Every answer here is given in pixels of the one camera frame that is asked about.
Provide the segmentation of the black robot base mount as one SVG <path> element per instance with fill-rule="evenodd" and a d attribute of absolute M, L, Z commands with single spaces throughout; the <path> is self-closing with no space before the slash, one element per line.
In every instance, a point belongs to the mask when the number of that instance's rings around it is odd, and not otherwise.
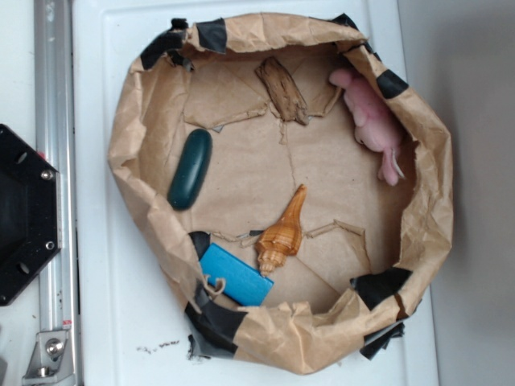
<path fill-rule="evenodd" d="M 59 172 L 1 125 L 1 305 L 10 305 L 60 251 Z"/>

